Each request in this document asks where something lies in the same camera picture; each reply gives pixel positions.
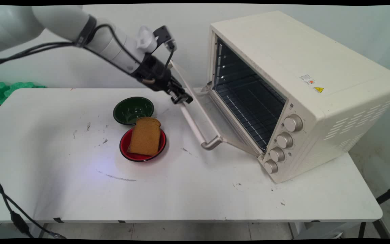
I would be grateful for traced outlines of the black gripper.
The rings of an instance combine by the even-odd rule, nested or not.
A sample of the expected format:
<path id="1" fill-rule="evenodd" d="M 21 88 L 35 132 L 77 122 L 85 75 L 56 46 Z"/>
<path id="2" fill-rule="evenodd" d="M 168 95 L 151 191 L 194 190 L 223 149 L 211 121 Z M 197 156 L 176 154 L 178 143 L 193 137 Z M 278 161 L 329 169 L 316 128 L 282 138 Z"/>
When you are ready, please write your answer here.
<path id="1" fill-rule="evenodd" d="M 190 104 L 193 101 L 193 97 L 172 76 L 170 69 L 151 54 L 145 55 L 141 65 L 132 72 L 131 76 L 153 91 L 164 91 L 171 95 L 174 104 L 183 102 Z"/>

